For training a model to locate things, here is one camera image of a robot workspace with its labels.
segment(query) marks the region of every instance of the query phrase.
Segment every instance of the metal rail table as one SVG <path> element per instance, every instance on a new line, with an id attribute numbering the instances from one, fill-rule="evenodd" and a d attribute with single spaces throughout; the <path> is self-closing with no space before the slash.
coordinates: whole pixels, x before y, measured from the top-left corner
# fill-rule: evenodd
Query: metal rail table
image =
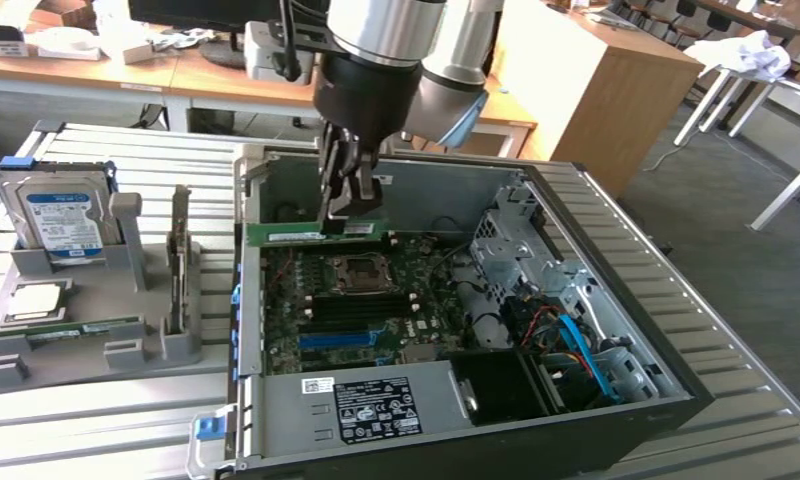
<path id="1" fill-rule="evenodd" d="M 59 134 L 33 133 L 21 146 L 20 155 L 44 160 L 116 162 L 121 190 L 144 197 L 139 224 L 149 243 L 169 228 L 176 182 L 191 184 L 189 226 L 205 252 L 205 346 L 204 359 L 187 367 L 0 395 L 0 478 L 185 478 L 191 419 L 223 406 L 229 381 L 231 156 L 245 141 L 260 143 L 69 124 Z M 680 430 L 586 477 L 800 479 L 800 405 L 595 181 L 570 164 L 539 169 L 716 396 Z M 13 245 L 0 205 L 0 284 Z"/>

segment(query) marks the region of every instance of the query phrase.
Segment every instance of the gray carpet floor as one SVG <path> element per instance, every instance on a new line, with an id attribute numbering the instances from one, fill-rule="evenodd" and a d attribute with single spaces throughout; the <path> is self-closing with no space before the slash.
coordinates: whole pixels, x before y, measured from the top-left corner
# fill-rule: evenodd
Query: gray carpet floor
<path id="1" fill-rule="evenodd" d="M 0 154 L 12 154 L 40 119 L 128 126 L 140 106 L 0 93 Z M 672 147 L 690 110 L 682 108 L 646 166 Z M 244 134 L 309 140 L 289 120 L 239 114 Z M 736 148 L 747 147 L 732 141 Z M 762 233 L 746 228 L 787 180 L 755 152 L 735 151 L 711 134 L 635 177 L 624 202 L 656 239 L 675 248 L 671 260 L 764 363 L 800 399 L 800 205 L 791 205 Z"/>

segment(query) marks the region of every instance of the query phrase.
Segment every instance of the motherboard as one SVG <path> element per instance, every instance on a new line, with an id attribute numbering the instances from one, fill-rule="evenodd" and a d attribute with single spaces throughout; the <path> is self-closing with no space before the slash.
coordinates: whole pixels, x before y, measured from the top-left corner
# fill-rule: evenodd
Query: motherboard
<path id="1" fill-rule="evenodd" d="M 444 261 L 456 247 L 432 234 L 390 234 L 264 248 L 268 373 L 427 362 L 463 350 L 470 322 Z"/>

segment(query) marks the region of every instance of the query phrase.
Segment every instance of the blue hard drive label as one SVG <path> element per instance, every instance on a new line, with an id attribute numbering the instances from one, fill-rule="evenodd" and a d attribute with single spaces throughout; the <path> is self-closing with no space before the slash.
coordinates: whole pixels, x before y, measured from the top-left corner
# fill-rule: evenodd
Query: blue hard drive label
<path id="1" fill-rule="evenodd" d="M 101 253 L 104 243 L 85 193 L 27 195 L 44 249 L 59 257 L 88 257 Z"/>
<path id="2" fill-rule="evenodd" d="M 336 383 L 335 404 L 349 445 L 423 433 L 407 377 Z"/>

